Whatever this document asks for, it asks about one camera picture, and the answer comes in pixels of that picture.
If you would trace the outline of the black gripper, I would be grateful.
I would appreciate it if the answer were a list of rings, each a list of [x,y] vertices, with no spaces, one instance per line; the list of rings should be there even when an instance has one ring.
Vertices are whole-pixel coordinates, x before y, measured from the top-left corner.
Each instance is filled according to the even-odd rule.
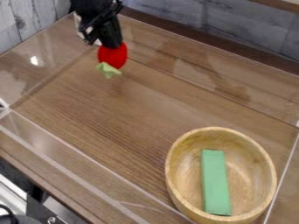
[[[117,49],[122,43],[122,34],[117,13],[122,8],[122,0],[69,0],[74,11],[77,31],[83,41]]]

